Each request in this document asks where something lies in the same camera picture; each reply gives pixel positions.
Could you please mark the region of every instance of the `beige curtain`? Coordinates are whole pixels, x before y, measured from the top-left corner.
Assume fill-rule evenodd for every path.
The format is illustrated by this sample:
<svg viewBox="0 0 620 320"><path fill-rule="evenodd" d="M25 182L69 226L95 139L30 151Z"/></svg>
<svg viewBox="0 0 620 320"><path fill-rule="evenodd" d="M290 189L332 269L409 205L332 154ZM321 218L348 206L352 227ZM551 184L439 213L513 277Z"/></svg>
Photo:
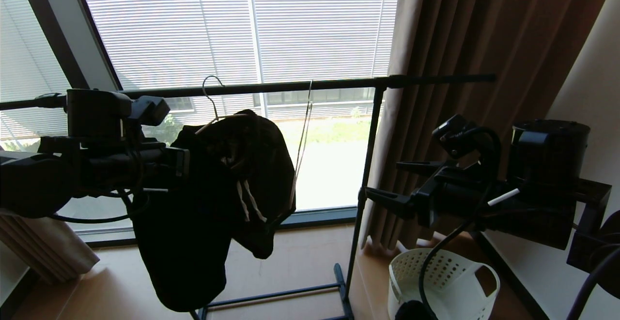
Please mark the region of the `beige curtain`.
<svg viewBox="0 0 620 320"><path fill-rule="evenodd" d="M64 222L0 215L0 241L48 283L78 277L99 258Z"/></svg>
<svg viewBox="0 0 620 320"><path fill-rule="evenodd" d="M456 113L496 130L504 146L514 121L544 118L603 2L398 0L391 75L496 73L497 81L389 89L369 185L410 194L420 182L395 163L446 159L431 132ZM451 228L440 223L437 230ZM386 249L397 241L412 248L430 237L415 221L403 222L372 202L361 232L360 245L370 236Z"/></svg>

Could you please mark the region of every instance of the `drawstring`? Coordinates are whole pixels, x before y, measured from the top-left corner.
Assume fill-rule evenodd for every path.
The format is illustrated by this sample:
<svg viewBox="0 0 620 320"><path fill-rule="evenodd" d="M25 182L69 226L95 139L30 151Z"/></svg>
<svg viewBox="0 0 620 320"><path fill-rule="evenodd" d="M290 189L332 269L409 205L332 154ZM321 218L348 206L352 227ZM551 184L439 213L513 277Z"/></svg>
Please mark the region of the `drawstring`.
<svg viewBox="0 0 620 320"><path fill-rule="evenodd" d="M252 195L252 192L250 192L250 185L248 184L248 180L243 181L243 186L246 188L248 196L250 196L252 207L254 208L254 211L258 215L259 219L261 219L261 221L263 222L267 222L266 217L263 216L261 210L259 210L259 206L256 205L256 199L254 199L254 195ZM239 194L239 201L241 201L241 207L243 208L243 212L245 212L246 214L246 222L250 222L250 212L248 212L248 206L246 205L246 202L243 201L243 188L241 188L241 183L239 181L237 181L237 193Z"/></svg>

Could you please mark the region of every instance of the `plastic basket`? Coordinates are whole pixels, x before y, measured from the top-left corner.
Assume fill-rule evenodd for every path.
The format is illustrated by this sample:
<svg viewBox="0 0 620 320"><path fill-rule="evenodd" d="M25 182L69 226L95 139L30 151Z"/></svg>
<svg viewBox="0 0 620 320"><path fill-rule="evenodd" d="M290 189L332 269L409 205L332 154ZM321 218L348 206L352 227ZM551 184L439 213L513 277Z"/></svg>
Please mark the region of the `plastic basket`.
<svg viewBox="0 0 620 320"><path fill-rule="evenodd" d="M421 265L431 249L413 249L396 256L389 265L387 310L394 320L403 303L418 300ZM496 290L487 296L476 271L486 267L496 278ZM440 250L431 259L424 278L428 304L438 320L486 320L500 289L497 273L484 263L474 262L450 251Z"/></svg>

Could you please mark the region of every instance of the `garment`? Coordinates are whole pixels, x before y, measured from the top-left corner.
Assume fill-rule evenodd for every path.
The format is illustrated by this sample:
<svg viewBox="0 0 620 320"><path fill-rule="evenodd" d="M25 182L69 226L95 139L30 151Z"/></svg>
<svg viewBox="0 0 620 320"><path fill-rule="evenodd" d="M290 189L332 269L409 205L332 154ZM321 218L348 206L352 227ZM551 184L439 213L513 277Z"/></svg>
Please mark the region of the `garment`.
<svg viewBox="0 0 620 320"><path fill-rule="evenodd" d="M268 258L275 229L295 211L295 171L281 132L251 110L239 114L198 135L200 126L184 126L171 146L190 151L188 182L136 195L131 207L149 205L132 218L138 249L157 297L174 311L199 309L222 292L231 238ZM241 201L251 203L250 194L257 209L248 208L246 221Z"/></svg>

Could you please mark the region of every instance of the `cylindrical motor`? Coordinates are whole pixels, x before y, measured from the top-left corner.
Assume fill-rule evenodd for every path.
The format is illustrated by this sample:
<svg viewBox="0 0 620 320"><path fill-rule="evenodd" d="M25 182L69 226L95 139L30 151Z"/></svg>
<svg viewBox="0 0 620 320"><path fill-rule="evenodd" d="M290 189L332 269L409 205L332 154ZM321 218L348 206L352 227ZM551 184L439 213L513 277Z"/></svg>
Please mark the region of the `cylindrical motor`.
<svg viewBox="0 0 620 320"><path fill-rule="evenodd" d="M579 179L589 127L563 120L534 120L513 126L507 179L547 188L571 188Z"/></svg>

